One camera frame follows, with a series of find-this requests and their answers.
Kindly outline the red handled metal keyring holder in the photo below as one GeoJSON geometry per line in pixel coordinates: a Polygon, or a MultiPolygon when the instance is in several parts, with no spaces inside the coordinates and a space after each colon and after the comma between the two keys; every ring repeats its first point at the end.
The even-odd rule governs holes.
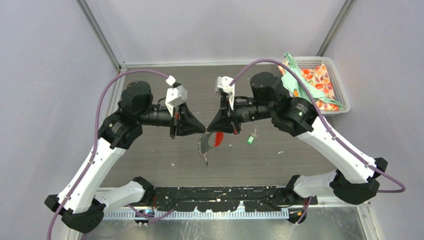
{"type": "Polygon", "coordinates": [[[205,132],[199,135],[197,140],[197,146],[198,146],[198,154],[199,156],[204,159],[204,162],[206,166],[208,166],[208,152],[218,146],[222,143],[224,139],[224,133],[217,131],[217,132],[205,132]]]}

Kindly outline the key with green tag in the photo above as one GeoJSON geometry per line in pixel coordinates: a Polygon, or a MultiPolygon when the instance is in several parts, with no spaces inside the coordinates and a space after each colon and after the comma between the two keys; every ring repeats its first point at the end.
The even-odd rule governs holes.
{"type": "Polygon", "coordinates": [[[257,129],[257,128],[255,128],[255,129],[253,130],[253,132],[250,134],[250,136],[248,137],[248,139],[247,139],[247,141],[246,141],[246,142],[247,142],[247,144],[248,144],[248,145],[251,145],[257,137],[258,137],[258,129],[257,129]]]}

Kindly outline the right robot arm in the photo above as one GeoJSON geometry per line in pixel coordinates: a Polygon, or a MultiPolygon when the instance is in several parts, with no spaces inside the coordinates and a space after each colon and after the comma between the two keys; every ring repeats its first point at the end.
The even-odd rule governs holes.
{"type": "Polygon", "coordinates": [[[270,72],[250,79],[252,97],[235,96],[235,85],[228,76],[219,76],[215,91],[220,95],[219,111],[209,132],[238,134],[242,123],[270,119],[274,127],[309,144],[329,160],[335,170],[325,174],[294,175],[284,195],[291,205],[299,205],[311,196],[336,196],[352,204],[362,204],[375,197],[380,188],[378,177],[388,162],[370,157],[350,143],[341,144],[336,131],[306,99],[292,97],[282,80],[270,72]]]}

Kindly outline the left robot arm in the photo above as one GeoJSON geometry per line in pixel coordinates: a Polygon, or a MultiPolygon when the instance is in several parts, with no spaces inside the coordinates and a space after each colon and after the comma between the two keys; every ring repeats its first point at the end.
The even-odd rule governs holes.
{"type": "Polygon", "coordinates": [[[119,208],[138,203],[153,203],[155,188],[143,177],[108,193],[97,190],[112,166],[143,133],[142,127],[167,127],[172,138],[201,134],[205,126],[189,111],[187,90],[174,83],[166,91],[165,104],[154,104],[151,86],[134,81],[121,93],[118,110],[99,127],[92,150],[69,185],[57,195],[49,195],[45,205],[58,212],[62,222],[75,231],[87,234],[105,215],[119,208]]]}

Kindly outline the white plastic basket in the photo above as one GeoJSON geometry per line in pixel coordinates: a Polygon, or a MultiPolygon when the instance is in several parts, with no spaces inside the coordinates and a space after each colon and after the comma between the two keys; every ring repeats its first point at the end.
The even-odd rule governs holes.
{"type": "Polygon", "coordinates": [[[321,64],[325,64],[329,74],[330,83],[332,84],[335,93],[335,100],[341,103],[344,106],[344,109],[338,111],[322,110],[321,113],[324,116],[327,117],[337,114],[345,114],[351,110],[351,104],[345,91],[342,78],[331,58],[325,56],[294,56],[293,58],[296,60],[297,65],[301,69],[314,69],[321,64]]]}

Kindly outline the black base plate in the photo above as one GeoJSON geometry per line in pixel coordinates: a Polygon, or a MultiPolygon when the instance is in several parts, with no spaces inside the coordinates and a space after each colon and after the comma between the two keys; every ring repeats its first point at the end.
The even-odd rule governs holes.
{"type": "Polygon", "coordinates": [[[295,196],[281,186],[156,187],[132,207],[153,207],[158,211],[195,210],[234,212],[244,206],[249,212],[273,212],[280,207],[305,206],[306,198],[295,196]]]}

